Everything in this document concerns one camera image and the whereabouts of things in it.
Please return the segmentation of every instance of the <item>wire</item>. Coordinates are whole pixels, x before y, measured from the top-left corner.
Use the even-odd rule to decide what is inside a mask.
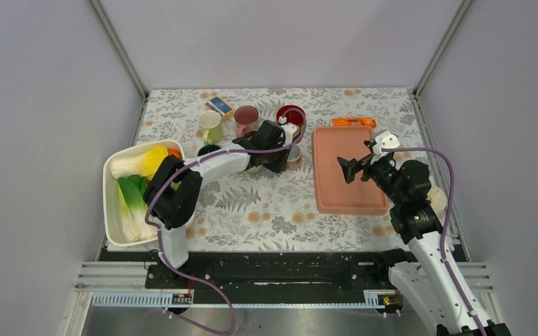
[[[450,205],[453,203],[453,193],[455,192],[455,171],[453,170],[453,165],[450,163],[450,160],[446,155],[444,155],[441,151],[433,149],[433,148],[423,148],[423,147],[415,147],[415,148],[383,148],[382,151],[384,152],[430,152],[437,154],[444,160],[446,163],[446,166],[448,167],[448,174],[450,175],[450,189],[448,191],[448,205],[446,207],[446,216],[444,218],[444,224],[442,225],[442,233],[440,237],[440,254],[442,256],[442,260],[444,260],[444,265],[448,271],[448,275],[450,275],[450,278],[453,280],[453,283],[455,284],[455,287],[457,291],[459,292],[459,295],[461,295],[461,298],[463,299],[463,302],[465,303],[465,306],[467,306],[467,309],[472,312],[474,310],[473,305],[471,304],[471,301],[467,297],[467,294],[463,290],[463,287],[461,287],[461,283],[459,282],[459,279],[457,278],[457,275],[455,274],[455,271],[453,271],[453,268],[450,266],[450,263],[448,260],[446,260],[446,233],[448,231],[449,223],[450,223],[450,212],[452,211]],[[477,325],[477,328],[479,329],[479,332],[481,333],[481,336],[488,336],[488,334],[485,332],[485,328],[483,327],[483,324],[481,323],[481,320],[479,316],[473,315],[472,316],[475,324]]]
[[[234,150],[230,150],[230,153],[247,153],[247,154],[269,154],[269,153],[276,153],[276,152],[279,152],[279,151],[285,151],[286,149],[292,147],[293,145],[297,144],[298,142],[300,142],[300,140],[302,140],[302,136],[304,135],[304,132],[306,131],[306,116],[304,115],[304,112],[302,112],[301,109],[299,108],[295,108],[295,107],[291,107],[291,108],[288,108],[284,114],[286,113],[289,113],[289,112],[292,112],[292,111],[295,111],[297,113],[299,113],[301,116],[302,116],[302,119],[303,119],[303,127],[302,129],[300,130],[300,134],[298,134],[298,136],[289,144],[285,145],[285,146],[282,146],[282,147],[279,147],[279,148],[274,148],[274,149],[267,149],[267,150],[251,150],[251,149],[234,149]],[[223,156],[223,155],[227,155],[228,154],[228,151],[227,150],[218,150],[218,151],[215,151],[215,152],[212,152],[212,153],[209,153],[205,156],[203,156],[202,158],[200,158],[199,160],[196,160],[196,161],[193,161],[189,164],[185,164],[184,167],[178,169],[175,171],[175,173],[173,175],[171,175],[171,177],[166,181],[164,182],[164,184],[162,185],[162,187],[160,188],[160,190],[156,193],[155,196],[153,196],[153,199],[151,200],[149,206],[147,207],[147,211],[145,213],[145,223],[149,224],[149,225],[152,225],[153,227],[155,227],[157,230],[158,230],[158,245],[160,247],[160,252],[159,252],[159,255],[160,255],[160,259],[166,264],[166,266],[168,266],[168,268],[170,268],[171,271],[173,271],[175,274],[178,274],[179,276],[183,277],[183,278],[186,278],[186,279],[189,279],[189,280],[192,280],[192,281],[196,281],[198,283],[201,283],[201,284],[204,284],[204,285],[207,285],[209,286],[211,289],[213,289],[214,291],[216,291],[222,298],[223,300],[226,302],[226,304],[228,305],[228,308],[230,309],[230,313],[232,315],[232,325],[230,327],[229,330],[227,331],[220,331],[220,330],[215,330],[215,329],[211,329],[211,328],[208,328],[207,326],[205,325],[202,325],[202,324],[199,324],[189,318],[186,318],[184,316],[181,316],[181,315],[178,315],[178,314],[174,314],[173,312],[170,312],[170,317],[172,316],[176,316],[178,319],[181,319],[182,321],[185,321],[187,323],[190,323],[194,326],[197,326],[209,333],[212,333],[212,334],[216,334],[216,335],[232,335],[235,330],[236,330],[236,312],[234,310],[234,307],[232,306],[232,302],[230,302],[230,300],[228,299],[228,297],[226,296],[226,294],[224,294],[219,288],[217,288],[214,284],[212,284],[211,282],[209,281],[205,281],[203,279],[199,279],[197,277],[194,277],[194,276],[190,276],[188,274],[184,274],[183,272],[180,272],[179,270],[177,270],[176,268],[174,268],[171,264],[170,264],[170,261],[168,260],[168,258],[166,257],[166,254],[165,254],[165,250],[164,250],[164,244],[163,244],[163,239],[162,239],[162,226],[157,224],[157,223],[154,223],[152,220],[150,220],[150,216],[151,216],[151,212],[153,211],[153,208],[154,206],[156,205],[156,202],[160,199],[160,197],[162,196],[162,194],[166,191],[166,189],[168,188],[168,186],[170,186],[170,184],[173,182],[173,180],[178,177],[180,174],[182,174],[182,172],[186,171],[187,169],[190,169],[194,166],[198,166],[200,164],[202,164],[203,162],[205,161],[208,161],[208,160],[211,160],[212,158],[215,158],[215,157],[218,157],[218,156]]]

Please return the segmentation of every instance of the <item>floral tablecloth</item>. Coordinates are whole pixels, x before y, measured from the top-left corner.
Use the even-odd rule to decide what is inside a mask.
[[[191,251],[381,251],[404,247],[384,216],[322,215],[317,212],[312,175],[311,134],[335,117],[369,116],[378,128],[395,133],[405,147],[421,146],[422,138],[406,88],[370,89],[221,89],[153,90],[137,143],[178,141],[188,158],[203,146],[197,117],[205,102],[220,96],[235,108],[255,106],[263,119],[275,119],[283,105],[304,109],[308,128],[300,143],[299,170],[275,174],[233,174],[206,185],[200,193],[194,222],[186,231]],[[235,138],[235,122],[224,123],[220,145]],[[426,162],[425,154],[397,153]],[[148,251],[156,243],[132,248]]]

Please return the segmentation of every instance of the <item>pink tray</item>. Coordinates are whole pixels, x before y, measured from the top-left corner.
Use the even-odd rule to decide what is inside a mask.
[[[369,126],[317,127],[312,133],[315,193],[317,209],[322,214],[384,215],[389,202],[387,196],[374,184],[356,180],[347,184],[337,157],[359,159],[370,153],[364,145],[373,130]]]

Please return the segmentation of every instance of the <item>gray wall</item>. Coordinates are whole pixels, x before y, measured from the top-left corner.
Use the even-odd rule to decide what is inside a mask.
[[[538,1],[475,1],[422,103],[513,335],[538,335]]]
[[[413,87],[460,0],[102,0],[148,89]]]
[[[0,1],[0,335],[54,335],[140,99],[87,1]]]

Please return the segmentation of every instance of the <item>purple cable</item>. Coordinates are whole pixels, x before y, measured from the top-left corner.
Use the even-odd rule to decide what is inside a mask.
[[[283,147],[279,147],[279,148],[274,148],[274,149],[268,149],[268,150],[247,150],[247,149],[235,149],[235,150],[218,150],[216,152],[212,152],[212,153],[209,153],[207,154],[206,156],[200,158],[198,161],[193,161],[189,164],[185,164],[184,167],[178,169],[175,171],[175,173],[173,175],[171,175],[171,177],[166,181],[164,182],[164,184],[162,185],[162,187],[160,188],[160,190],[156,193],[155,196],[153,196],[153,199],[151,200],[151,203],[149,204],[149,206],[147,207],[147,211],[145,213],[145,223],[149,224],[149,225],[152,225],[153,227],[155,227],[156,229],[158,229],[158,245],[160,247],[160,256],[162,258],[162,261],[166,264],[166,266],[168,268],[170,268],[171,271],[173,271],[175,274],[178,274],[179,276],[183,277],[183,278],[187,278],[189,280],[193,280],[193,281],[197,281],[198,283],[201,283],[201,284],[204,284],[204,285],[207,285],[209,286],[210,288],[212,288],[214,291],[216,291],[222,298],[224,301],[226,301],[226,304],[228,305],[228,308],[230,309],[230,313],[232,315],[232,326],[230,327],[229,330],[227,331],[220,331],[220,330],[215,330],[215,329],[211,329],[209,327],[206,327],[205,325],[202,325],[200,323],[197,323],[193,320],[191,320],[190,318],[186,318],[184,316],[181,316],[181,315],[178,315],[178,314],[174,314],[174,313],[170,313],[170,316],[176,316],[178,319],[181,319],[182,321],[185,321],[185,322],[188,322],[196,327],[199,327],[209,333],[212,333],[212,334],[216,334],[216,335],[232,335],[235,330],[236,330],[236,312],[234,310],[234,307],[232,306],[232,302],[230,302],[230,300],[228,299],[228,297],[226,296],[226,294],[224,294],[219,288],[217,288],[214,284],[212,284],[211,282],[209,281],[205,281],[203,279],[199,279],[199,278],[196,278],[194,276],[190,276],[188,274],[184,274],[183,272],[180,272],[179,270],[177,270],[176,268],[174,268],[171,264],[170,264],[170,261],[168,260],[168,258],[166,257],[165,255],[165,251],[164,251],[164,246],[163,246],[163,240],[162,240],[162,235],[160,234],[160,231],[162,230],[162,227],[161,225],[157,224],[157,223],[154,223],[153,221],[149,220],[149,217],[151,216],[151,212],[153,211],[153,207],[156,205],[156,203],[158,202],[158,200],[160,199],[160,197],[162,196],[162,194],[166,191],[166,189],[168,188],[168,186],[170,186],[170,184],[173,182],[173,180],[178,177],[178,175],[182,174],[182,172],[186,171],[187,169],[190,169],[194,166],[198,166],[200,165],[201,163],[205,162],[205,161],[208,161],[212,158],[215,158],[215,157],[218,157],[218,156],[222,156],[222,155],[226,155],[226,154],[229,154],[229,153],[248,153],[248,154],[266,154],[266,153],[276,153],[276,152],[279,152],[279,151],[284,151],[290,147],[292,147],[293,145],[297,144],[298,142],[300,142],[300,140],[302,140],[302,136],[304,135],[304,132],[306,131],[306,116],[304,115],[304,113],[302,112],[302,110],[300,110],[299,108],[295,108],[295,107],[292,107],[292,108],[288,108],[284,114],[287,114],[287,113],[290,113],[292,111],[295,111],[297,113],[299,113],[301,116],[302,116],[302,119],[304,120],[303,121],[303,127],[302,129],[300,130],[300,134],[288,145],[285,145]]]
[[[461,298],[463,299],[463,302],[467,306],[467,309],[469,309],[470,312],[474,310],[473,305],[471,305],[471,301],[469,301],[469,298],[467,298],[467,294],[461,287],[461,283],[459,282],[459,279],[457,279],[457,275],[455,274],[455,271],[453,271],[453,268],[450,266],[450,263],[446,260],[446,249],[445,242],[446,242],[446,233],[448,231],[448,226],[450,223],[450,212],[452,209],[450,208],[450,205],[453,203],[453,193],[455,192],[455,171],[453,170],[453,166],[450,163],[450,160],[446,155],[444,155],[441,151],[433,149],[433,148],[423,148],[423,147],[416,147],[416,148],[384,148],[382,150],[383,152],[430,152],[437,154],[444,160],[446,163],[446,166],[448,167],[448,174],[450,175],[450,190],[448,191],[448,205],[446,207],[446,215],[444,218],[444,224],[442,225],[442,233],[440,237],[440,254],[442,255],[442,259],[445,261],[444,265],[446,266],[446,270],[448,271],[448,274],[450,275],[450,278],[453,280],[453,283],[455,284],[455,287],[457,291],[459,292],[459,295],[461,295]],[[479,319],[479,316],[473,315],[473,319],[475,320],[475,324],[477,325],[477,328],[479,329],[481,336],[488,336],[488,334],[485,332],[485,329],[483,327],[483,324],[481,323],[481,320]]]

